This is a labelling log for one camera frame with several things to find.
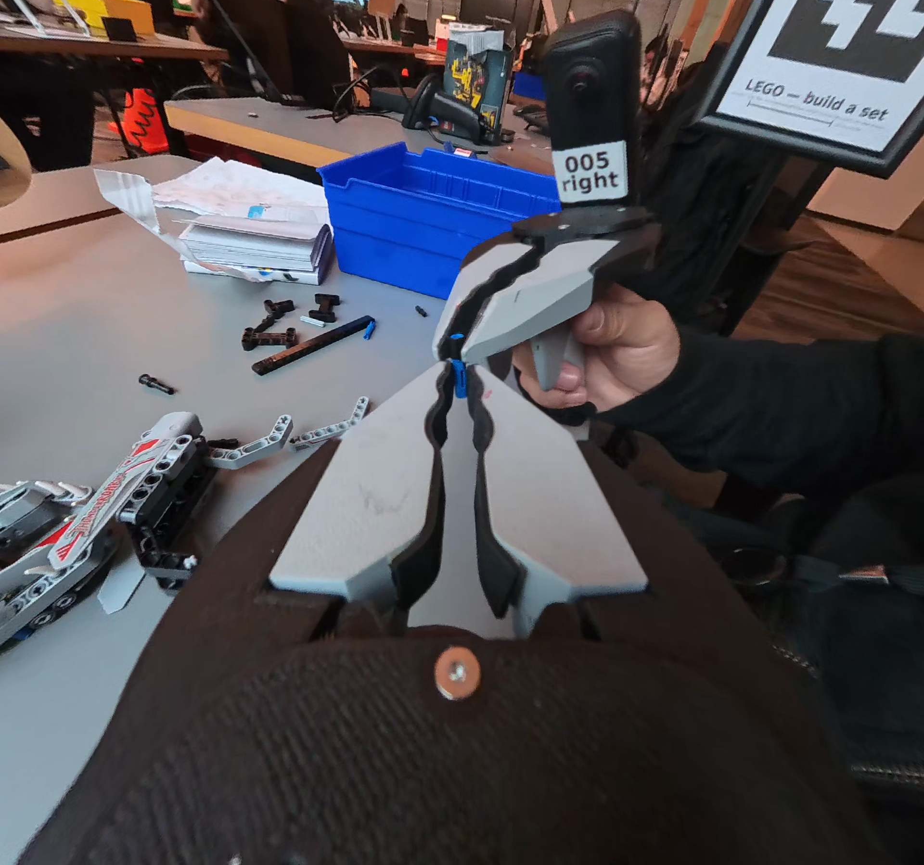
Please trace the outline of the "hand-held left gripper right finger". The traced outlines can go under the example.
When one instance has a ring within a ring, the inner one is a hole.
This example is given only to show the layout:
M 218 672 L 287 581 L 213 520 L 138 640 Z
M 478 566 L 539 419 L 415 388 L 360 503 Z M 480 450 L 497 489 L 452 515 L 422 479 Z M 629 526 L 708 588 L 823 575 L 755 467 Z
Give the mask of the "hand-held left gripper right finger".
M 642 593 L 649 579 L 578 442 L 480 365 L 467 369 L 478 453 L 479 581 L 495 617 Z

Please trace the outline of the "person's right forearm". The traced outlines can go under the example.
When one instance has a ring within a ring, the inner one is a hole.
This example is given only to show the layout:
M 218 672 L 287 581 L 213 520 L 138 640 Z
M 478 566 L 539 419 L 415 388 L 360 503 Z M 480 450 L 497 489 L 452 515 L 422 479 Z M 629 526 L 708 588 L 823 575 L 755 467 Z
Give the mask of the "person's right forearm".
M 923 340 L 810 344 L 680 332 L 674 370 L 601 412 L 693 470 L 809 499 L 878 489 L 922 502 Z

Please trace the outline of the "light grey angled lego beam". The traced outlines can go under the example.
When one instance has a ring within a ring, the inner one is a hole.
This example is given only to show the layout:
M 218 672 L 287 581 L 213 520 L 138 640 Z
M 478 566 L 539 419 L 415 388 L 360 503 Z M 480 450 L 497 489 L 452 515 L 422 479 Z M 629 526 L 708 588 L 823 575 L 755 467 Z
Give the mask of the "light grey angled lego beam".
M 280 415 L 271 432 L 241 443 L 236 437 L 206 440 L 208 452 L 203 463 L 207 468 L 217 470 L 239 470 L 265 458 L 282 452 L 293 430 L 293 419 L 289 414 Z
M 329 441 L 337 440 L 361 423 L 369 409 L 370 399 L 361 396 L 357 399 L 352 413 L 344 420 L 330 423 L 324 427 L 292 435 L 287 440 L 294 452 L 314 451 Z

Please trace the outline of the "black and yellow lego box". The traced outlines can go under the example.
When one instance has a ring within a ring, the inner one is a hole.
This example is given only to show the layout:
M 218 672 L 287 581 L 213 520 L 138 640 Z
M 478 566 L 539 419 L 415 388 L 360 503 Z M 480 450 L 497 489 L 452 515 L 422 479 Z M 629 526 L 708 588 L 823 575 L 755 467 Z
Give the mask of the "black and yellow lego box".
M 444 92 L 479 116 L 479 143 L 502 143 L 503 112 L 514 53 L 504 32 L 487 25 L 448 25 Z

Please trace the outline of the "long black lego beam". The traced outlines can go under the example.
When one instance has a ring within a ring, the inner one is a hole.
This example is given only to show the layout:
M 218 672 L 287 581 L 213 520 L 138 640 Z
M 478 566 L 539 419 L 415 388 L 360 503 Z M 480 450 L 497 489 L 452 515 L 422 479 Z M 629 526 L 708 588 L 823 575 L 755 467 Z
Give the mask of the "long black lego beam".
M 253 363 L 251 371 L 258 376 L 272 374 L 287 365 L 329 348 L 339 341 L 357 334 L 363 335 L 365 327 L 371 319 L 375 320 L 373 317 L 363 316 L 338 327 L 328 329 L 316 337 L 299 342 L 291 349 L 286 349 Z

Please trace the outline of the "grey lego car model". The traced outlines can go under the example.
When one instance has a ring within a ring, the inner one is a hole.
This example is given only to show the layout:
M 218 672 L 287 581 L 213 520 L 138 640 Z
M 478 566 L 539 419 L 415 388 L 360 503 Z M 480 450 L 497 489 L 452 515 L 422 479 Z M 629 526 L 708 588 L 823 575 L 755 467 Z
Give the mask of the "grey lego car model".
M 81 602 L 129 541 L 145 568 L 174 544 L 216 469 L 200 418 L 168 413 L 99 487 L 2 484 L 1 643 L 27 639 Z

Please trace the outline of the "person's right hand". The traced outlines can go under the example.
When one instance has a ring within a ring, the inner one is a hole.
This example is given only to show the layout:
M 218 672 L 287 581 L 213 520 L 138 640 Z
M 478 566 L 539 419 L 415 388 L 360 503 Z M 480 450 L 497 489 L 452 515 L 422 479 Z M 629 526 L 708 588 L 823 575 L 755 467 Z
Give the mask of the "person's right hand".
M 584 363 L 563 362 L 550 390 L 539 385 L 530 346 L 523 343 L 513 351 L 519 385 L 541 407 L 592 404 L 598 412 L 615 409 L 658 386 L 676 368 L 681 341 L 664 305 L 618 284 L 569 327 L 584 349 Z

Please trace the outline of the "blue plastic bin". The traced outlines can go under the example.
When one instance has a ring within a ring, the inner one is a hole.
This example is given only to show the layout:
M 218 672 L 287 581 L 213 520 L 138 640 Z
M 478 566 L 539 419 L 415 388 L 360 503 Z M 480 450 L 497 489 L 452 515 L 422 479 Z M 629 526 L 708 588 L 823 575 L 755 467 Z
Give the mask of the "blue plastic bin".
M 440 299 L 475 247 L 561 210 L 550 176 L 404 143 L 317 171 L 340 271 Z

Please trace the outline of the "black barcode scanner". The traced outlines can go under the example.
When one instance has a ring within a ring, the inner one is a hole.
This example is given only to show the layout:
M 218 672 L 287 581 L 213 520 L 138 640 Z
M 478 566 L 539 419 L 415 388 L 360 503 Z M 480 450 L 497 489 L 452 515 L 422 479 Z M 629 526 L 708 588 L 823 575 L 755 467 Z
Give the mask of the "black barcode scanner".
M 484 127 L 477 110 L 444 91 L 441 74 L 428 74 L 413 97 L 402 117 L 402 126 L 407 130 L 422 130 L 430 119 L 447 122 L 455 132 L 461 132 L 473 143 L 479 143 Z

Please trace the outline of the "black framed sign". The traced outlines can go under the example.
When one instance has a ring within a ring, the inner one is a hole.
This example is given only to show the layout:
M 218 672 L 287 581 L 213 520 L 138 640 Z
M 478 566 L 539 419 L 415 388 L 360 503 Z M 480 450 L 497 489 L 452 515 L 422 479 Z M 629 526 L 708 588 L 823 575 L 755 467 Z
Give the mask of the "black framed sign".
M 695 123 L 877 178 L 922 137 L 923 0 L 753 0 Z

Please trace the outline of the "white printed sheet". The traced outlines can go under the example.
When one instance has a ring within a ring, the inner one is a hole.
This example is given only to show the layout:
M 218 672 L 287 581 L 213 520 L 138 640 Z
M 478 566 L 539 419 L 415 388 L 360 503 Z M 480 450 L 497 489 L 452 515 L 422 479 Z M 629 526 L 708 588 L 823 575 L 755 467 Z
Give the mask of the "white printed sheet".
M 218 157 L 157 184 L 154 202 L 200 216 L 330 223 L 322 186 Z

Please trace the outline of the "white paper scrap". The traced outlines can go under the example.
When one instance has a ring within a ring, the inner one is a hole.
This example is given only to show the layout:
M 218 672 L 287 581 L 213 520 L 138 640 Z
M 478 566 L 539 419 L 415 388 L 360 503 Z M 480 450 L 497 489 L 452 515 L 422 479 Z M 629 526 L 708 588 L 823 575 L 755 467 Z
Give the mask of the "white paper scrap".
M 97 594 L 105 615 L 123 610 L 145 577 L 145 569 L 136 556 L 126 555 L 114 561 Z

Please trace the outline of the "torn white paper bag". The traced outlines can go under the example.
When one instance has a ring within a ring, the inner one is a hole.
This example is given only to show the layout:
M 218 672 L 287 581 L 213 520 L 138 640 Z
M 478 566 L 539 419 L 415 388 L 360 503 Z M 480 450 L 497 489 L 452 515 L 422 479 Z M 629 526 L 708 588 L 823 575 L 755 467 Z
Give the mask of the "torn white paper bag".
M 162 241 L 178 241 L 176 234 L 162 228 L 154 202 L 154 188 L 143 176 L 103 168 L 95 168 L 93 173 L 105 201 Z

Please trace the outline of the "orange traffic cone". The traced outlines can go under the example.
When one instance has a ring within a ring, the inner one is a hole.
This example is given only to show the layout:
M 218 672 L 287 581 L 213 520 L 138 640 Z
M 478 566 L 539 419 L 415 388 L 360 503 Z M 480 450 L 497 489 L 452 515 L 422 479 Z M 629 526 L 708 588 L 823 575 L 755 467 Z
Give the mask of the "orange traffic cone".
M 170 146 L 154 93 L 134 88 L 125 93 L 124 108 L 108 122 L 131 156 L 168 154 Z

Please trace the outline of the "clear acrylic stand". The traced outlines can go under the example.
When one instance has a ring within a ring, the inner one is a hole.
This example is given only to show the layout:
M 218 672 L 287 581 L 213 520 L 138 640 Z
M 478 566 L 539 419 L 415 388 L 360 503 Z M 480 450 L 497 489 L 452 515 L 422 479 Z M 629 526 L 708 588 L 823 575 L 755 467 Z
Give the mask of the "clear acrylic stand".
M 46 39 L 84 39 L 91 32 L 66 0 L 1 0 L 4 34 Z

